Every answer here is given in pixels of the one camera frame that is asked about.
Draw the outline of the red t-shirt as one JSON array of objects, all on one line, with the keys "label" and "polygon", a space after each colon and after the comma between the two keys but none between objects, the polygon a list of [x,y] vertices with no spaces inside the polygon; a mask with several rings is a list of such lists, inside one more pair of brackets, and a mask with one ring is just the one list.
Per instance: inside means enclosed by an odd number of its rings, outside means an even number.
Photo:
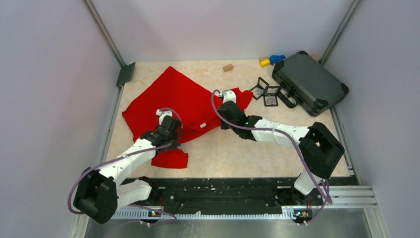
[{"label": "red t-shirt", "polygon": [[[122,116],[136,140],[143,132],[158,125],[157,109],[171,108],[181,117],[180,142],[185,143],[220,127],[210,97],[209,90],[170,66],[131,102]],[[206,123],[206,127],[200,128],[202,123]]]}]

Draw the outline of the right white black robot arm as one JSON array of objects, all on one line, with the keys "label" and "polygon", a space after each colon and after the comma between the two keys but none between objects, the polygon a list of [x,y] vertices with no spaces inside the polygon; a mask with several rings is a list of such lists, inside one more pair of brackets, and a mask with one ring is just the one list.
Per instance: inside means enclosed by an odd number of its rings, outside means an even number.
[{"label": "right white black robot arm", "polygon": [[329,199],[326,181],[345,149],[323,123],[290,126],[260,116],[246,116],[233,101],[225,102],[219,108],[212,103],[212,107],[220,118],[222,129],[231,129],[245,140],[272,142],[296,150],[304,169],[290,191],[294,203],[304,204],[310,199],[313,189],[317,189],[324,199]]}]

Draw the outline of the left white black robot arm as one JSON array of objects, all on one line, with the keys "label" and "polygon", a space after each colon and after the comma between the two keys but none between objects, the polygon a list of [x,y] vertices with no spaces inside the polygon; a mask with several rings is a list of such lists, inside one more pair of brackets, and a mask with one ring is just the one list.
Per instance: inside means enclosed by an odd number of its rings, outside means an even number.
[{"label": "left white black robot arm", "polygon": [[69,208],[104,224],[119,209],[137,201],[144,201],[147,205],[155,204],[159,192],[150,182],[143,178],[137,178],[130,183],[124,181],[161,152],[179,147],[181,132],[181,119],[173,117],[170,111],[165,111],[159,116],[155,129],[144,132],[117,158],[87,168],[82,173],[70,192],[72,201],[68,203]]}]

